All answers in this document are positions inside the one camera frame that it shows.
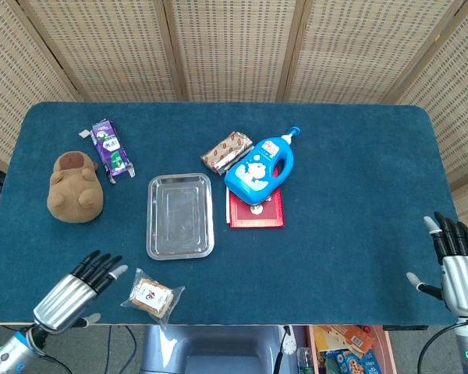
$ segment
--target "stainless steel tray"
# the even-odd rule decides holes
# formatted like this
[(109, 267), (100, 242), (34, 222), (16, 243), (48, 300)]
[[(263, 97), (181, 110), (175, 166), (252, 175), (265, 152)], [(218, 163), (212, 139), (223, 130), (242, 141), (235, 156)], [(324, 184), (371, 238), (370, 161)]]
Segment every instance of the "stainless steel tray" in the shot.
[(215, 244), (210, 179), (159, 175), (149, 183), (147, 254), (152, 259), (208, 256)]

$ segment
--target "table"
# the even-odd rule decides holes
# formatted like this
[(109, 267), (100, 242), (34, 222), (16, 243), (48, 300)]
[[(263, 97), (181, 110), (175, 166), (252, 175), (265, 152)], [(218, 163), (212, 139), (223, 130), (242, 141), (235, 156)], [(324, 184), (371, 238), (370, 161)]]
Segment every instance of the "table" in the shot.
[[(110, 185), (100, 217), (65, 224), (47, 210), (55, 159), (81, 150), (77, 133), (110, 118), (136, 170)], [(200, 155), (232, 130), (257, 142), (302, 129), (282, 186), (283, 229), (231, 230), (225, 186)], [(147, 185), (156, 175), (211, 179), (215, 247), (203, 259), (146, 253)], [(119, 306), (137, 266), (186, 286), (170, 323), (451, 323), (441, 302), (405, 273), (440, 283), (423, 215), (456, 217), (430, 119), (411, 106), (349, 104), (42, 103), (27, 113), (0, 199), (0, 322), (32, 320), (34, 306), (86, 254), (122, 254), (129, 271), (90, 307), (102, 323), (153, 323)]]

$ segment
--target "robotic hand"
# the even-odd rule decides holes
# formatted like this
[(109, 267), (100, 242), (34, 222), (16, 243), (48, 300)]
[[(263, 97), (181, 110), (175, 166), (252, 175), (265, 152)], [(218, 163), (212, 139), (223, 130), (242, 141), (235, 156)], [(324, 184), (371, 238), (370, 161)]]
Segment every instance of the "robotic hand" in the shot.
[(443, 333), (456, 329), (456, 340), (464, 374), (468, 374), (468, 227), (435, 212), (437, 225), (430, 217), (424, 218), (434, 241), (438, 263), (441, 266), (442, 288), (426, 284), (413, 273), (407, 273), (409, 282), (424, 292), (445, 302), (445, 306), (458, 317), (459, 322), (435, 334), (423, 348), (418, 360), (418, 374), (424, 353)]
[(92, 252), (69, 274), (65, 275), (34, 309), (34, 324), (16, 332), (0, 347), (0, 374), (21, 372), (34, 358), (44, 358), (63, 364), (47, 356), (43, 349), (48, 335), (56, 335), (71, 327), (87, 327), (97, 322), (100, 315), (80, 318), (85, 308), (111, 282), (128, 269), (112, 267), (122, 257), (106, 254), (97, 259), (101, 251)]

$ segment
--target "stuffed animal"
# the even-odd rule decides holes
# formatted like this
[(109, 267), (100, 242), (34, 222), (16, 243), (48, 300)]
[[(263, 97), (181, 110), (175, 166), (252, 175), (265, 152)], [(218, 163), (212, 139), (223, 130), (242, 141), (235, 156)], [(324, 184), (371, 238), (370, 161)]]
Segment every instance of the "stuffed animal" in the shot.
[(83, 152), (64, 153), (54, 164), (50, 177), (47, 207), (63, 222), (93, 220), (102, 211), (103, 193), (95, 164)]

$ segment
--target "blue detergent bottle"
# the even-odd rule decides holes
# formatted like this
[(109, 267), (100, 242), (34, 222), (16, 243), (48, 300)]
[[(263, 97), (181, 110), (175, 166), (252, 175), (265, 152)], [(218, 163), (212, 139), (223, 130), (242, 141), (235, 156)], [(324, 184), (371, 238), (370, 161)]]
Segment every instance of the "blue detergent bottle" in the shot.
[[(266, 200), (293, 169), (293, 152), (289, 144), (291, 138), (299, 134), (300, 128), (292, 127), (281, 137), (259, 142), (227, 172), (224, 182), (229, 190), (250, 205)], [(284, 161), (284, 168), (274, 177), (274, 169), (279, 161)]]

